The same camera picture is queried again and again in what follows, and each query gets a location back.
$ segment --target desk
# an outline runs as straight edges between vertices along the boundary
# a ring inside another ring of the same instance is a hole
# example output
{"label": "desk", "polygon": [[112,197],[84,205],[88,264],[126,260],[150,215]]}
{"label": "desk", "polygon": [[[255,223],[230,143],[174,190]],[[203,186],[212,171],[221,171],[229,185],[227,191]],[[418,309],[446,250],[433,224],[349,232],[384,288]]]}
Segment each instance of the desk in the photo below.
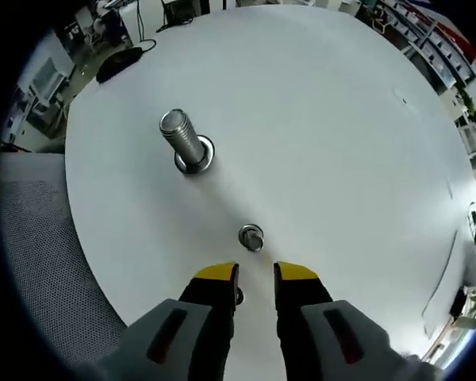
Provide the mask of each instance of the desk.
{"label": "desk", "polygon": [[[271,261],[287,260],[423,356],[439,332],[427,338],[421,314],[455,231],[471,240],[476,202],[459,133],[424,77],[374,30],[313,7],[211,13],[155,38],[68,116],[75,228],[125,323],[235,260],[245,301],[225,377],[283,379]],[[176,170],[159,133],[177,107],[216,147],[198,177]],[[260,253],[238,241],[247,223],[265,233]],[[450,306],[436,309],[442,329]]]}

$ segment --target white round table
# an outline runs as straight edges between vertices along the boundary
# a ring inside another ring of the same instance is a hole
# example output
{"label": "white round table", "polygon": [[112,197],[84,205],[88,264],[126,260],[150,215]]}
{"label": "white round table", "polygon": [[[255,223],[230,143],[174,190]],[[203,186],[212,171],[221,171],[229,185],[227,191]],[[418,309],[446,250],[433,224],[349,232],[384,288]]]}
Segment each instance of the white round table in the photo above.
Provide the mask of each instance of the white round table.
{"label": "white round table", "polygon": [[[75,228],[124,322],[235,260],[245,302],[225,378],[283,378],[271,263],[286,260],[395,349],[423,355],[434,337],[422,313],[476,201],[462,141],[424,77],[372,29],[311,7],[212,13],[155,39],[139,62],[88,84],[67,127]],[[202,175],[182,175],[159,132],[173,108],[216,146]],[[247,223],[264,231],[260,253],[238,241]],[[444,323],[449,306],[432,309]]]}

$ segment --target bolt thread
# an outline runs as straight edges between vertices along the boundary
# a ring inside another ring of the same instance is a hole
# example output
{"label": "bolt thread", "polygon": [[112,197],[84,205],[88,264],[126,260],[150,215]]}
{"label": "bolt thread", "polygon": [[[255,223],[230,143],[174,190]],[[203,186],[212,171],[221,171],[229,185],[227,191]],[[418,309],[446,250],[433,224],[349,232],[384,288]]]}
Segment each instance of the bolt thread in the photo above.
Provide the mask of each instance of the bolt thread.
{"label": "bolt thread", "polygon": [[160,132],[186,165],[197,164],[205,157],[205,148],[198,139],[189,117],[180,109],[165,114],[159,123]]}

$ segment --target chair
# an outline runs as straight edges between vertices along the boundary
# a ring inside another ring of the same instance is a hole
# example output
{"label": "chair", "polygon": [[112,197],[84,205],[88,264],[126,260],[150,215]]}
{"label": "chair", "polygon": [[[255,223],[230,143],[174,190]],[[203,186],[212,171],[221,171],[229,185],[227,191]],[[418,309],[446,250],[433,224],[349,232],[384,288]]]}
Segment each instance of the chair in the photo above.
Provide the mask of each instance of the chair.
{"label": "chair", "polygon": [[99,288],[79,244],[64,155],[0,154],[0,217],[11,275],[54,350],[71,366],[112,352],[125,324]]}

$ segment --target gray mesh fabric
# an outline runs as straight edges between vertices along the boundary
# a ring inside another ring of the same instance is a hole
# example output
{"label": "gray mesh fabric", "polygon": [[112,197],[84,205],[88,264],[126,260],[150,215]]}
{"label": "gray mesh fabric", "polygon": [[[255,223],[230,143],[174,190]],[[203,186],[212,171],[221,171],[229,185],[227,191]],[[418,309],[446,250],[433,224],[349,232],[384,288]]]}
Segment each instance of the gray mesh fabric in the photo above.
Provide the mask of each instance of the gray mesh fabric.
{"label": "gray mesh fabric", "polygon": [[125,324],[99,288],[76,235],[64,156],[0,155],[3,244],[39,330],[68,364],[113,351]]}

